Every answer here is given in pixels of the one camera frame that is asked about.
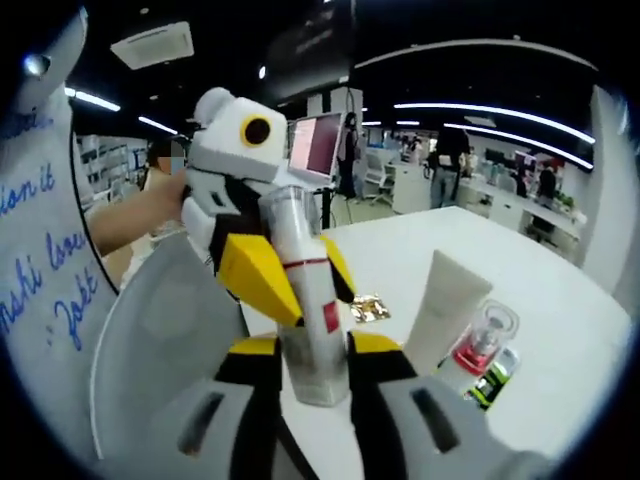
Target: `gold packet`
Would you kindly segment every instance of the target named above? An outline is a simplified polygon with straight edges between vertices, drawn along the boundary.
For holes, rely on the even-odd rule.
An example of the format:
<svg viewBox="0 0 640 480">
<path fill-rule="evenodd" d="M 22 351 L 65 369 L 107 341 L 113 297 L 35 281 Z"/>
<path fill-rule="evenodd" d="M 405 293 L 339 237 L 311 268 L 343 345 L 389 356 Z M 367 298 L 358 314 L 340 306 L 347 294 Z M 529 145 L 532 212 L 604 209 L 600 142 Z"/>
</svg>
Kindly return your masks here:
<svg viewBox="0 0 640 480">
<path fill-rule="evenodd" d="M 391 317 L 389 309 L 377 294 L 356 295 L 351 303 L 351 313 L 356 317 L 356 323 L 369 323 Z"/>
</svg>

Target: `clear bottle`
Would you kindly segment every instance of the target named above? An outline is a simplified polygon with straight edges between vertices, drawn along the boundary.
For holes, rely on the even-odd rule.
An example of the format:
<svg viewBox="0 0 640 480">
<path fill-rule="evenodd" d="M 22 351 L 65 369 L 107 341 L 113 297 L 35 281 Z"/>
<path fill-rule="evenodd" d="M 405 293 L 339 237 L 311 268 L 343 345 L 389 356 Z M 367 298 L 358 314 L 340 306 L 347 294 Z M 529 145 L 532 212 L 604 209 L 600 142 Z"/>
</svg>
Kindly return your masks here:
<svg viewBox="0 0 640 480">
<path fill-rule="evenodd" d="M 294 393 L 303 403 L 334 406 L 349 392 L 347 351 L 331 264 L 314 231 L 318 223 L 313 197 L 299 187 L 284 187 L 263 196 L 259 204 L 304 315 L 303 325 L 278 329 Z"/>
<path fill-rule="evenodd" d="M 519 325 L 513 310 L 495 300 L 485 301 L 436 376 L 460 394 L 466 393 L 515 336 Z"/>
</svg>

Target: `air conditioner vent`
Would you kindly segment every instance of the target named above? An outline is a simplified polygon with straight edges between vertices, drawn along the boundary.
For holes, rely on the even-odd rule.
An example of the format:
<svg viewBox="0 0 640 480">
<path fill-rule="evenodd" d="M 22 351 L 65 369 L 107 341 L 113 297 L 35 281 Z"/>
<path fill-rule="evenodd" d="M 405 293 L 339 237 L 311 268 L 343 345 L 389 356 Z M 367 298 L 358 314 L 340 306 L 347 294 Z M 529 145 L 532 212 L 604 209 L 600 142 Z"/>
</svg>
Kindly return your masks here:
<svg viewBox="0 0 640 480">
<path fill-rule="evenodd" d="M 188 22 L 139 33 L 111 45 L 111 51 L 132 70 L 194 54 Z"/>
</svg>

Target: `yellow panel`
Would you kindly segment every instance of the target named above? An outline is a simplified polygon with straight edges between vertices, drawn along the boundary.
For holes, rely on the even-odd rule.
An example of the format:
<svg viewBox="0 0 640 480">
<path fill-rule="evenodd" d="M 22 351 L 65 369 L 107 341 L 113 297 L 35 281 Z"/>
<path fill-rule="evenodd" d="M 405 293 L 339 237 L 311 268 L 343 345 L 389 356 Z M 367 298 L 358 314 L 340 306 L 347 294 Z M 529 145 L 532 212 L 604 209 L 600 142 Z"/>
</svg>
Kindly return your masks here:
<svg viewBox="0 0 640 480">
<path fill-rule="evenodd" d="M 294 326 L 302 317 L 282 263 L 263 236 L 229 235 L 218 279 L 240 300 L 282 325 Z"/>
<path fill-rule="evenodd" d="M 394 350 L 402 350 L 400 345 L 384 335 L 351 330 L 356 353 L 382 353 Z"/>
<path fill-rule="evenodd" d="M 229 349 L 229 353 L 245 355 L 273 355 L 275 351 L 275 336 L 245 338 Z"/>
<path fill-rule="evenodd" d="M 353 282 L 353 279 L 351 278 L 351 273 L 349 273 L 349 267 L 347 267 L 347 262 L 344 260 L 344 257 L 342 256 L 342 252 L 340 252 L 340 249 L 338 248 L 338 246 L 330 238 L 324 235 L 320 235 L 319 238 L 324 242 L 325 246 L 327 247 L 327 255 L 329 256 L 329 260 L 331 260 L 331 263 L 333 264 L 333 266 L 336 267 L 336 270 L 338 270 L 338 273 L 344 279 L 345 283 L 347 284 L 347 287 L 349 287 L 351 291 L 355 293 L 356 285 Z"/>
</svg>

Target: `white table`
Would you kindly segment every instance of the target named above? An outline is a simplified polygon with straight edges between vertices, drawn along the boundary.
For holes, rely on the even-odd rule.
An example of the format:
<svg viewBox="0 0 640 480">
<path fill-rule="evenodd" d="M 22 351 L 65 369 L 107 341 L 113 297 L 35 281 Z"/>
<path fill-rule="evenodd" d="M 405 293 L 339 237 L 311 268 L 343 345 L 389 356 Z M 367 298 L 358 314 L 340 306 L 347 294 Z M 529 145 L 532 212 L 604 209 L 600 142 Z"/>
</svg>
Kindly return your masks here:
<svg viewBox="0 0 640 480">
<path fill-rule="evenodd" d="M 487 414 L 497 438 L 514 449 L 558 458 L 589 425 L 612 385 L 631 321 L 579 269 L 530 239 L 457 207 L 326 233 L 344 254 L 359 292 L 377 292 L 391 311 L 391 319 L 358 328 L 400 343 L 411 331 L 435 249 L 493 283 L 491 298 L 520 316 L 511 346 L 522 358 Z M 274 329 L 273 322 L 251 309 L 245 316 L 252 335 Z M 344 329 L 355 327 L 346 306 L 341 320 Z M 348 401 L 322 409 L 302 405 L 292 395 L 285 380 L 284 418 L 318 476 L 362 478 Z"/>
<path fill-rule="evenodd" d="M 535 215 L 536 217 L 546 220 L 560 230 L 567 232 L 572 237 L 580 239 L 580 229 L 571 221 L 570 218 L 549 210 L 548 208 L 544 208 L 533 200 L 519 197 L 513 193 L 506 192 L 494 185 L 489 185 L 488 183 L 475 178 L 461 179 L 460 188 L 470 188 L 484 195 L 493 197 L 496 201 L 507 202 L 510 205 L 521 208 L 523 211 L 528 212 L 531 215 Z"/>
</svg>

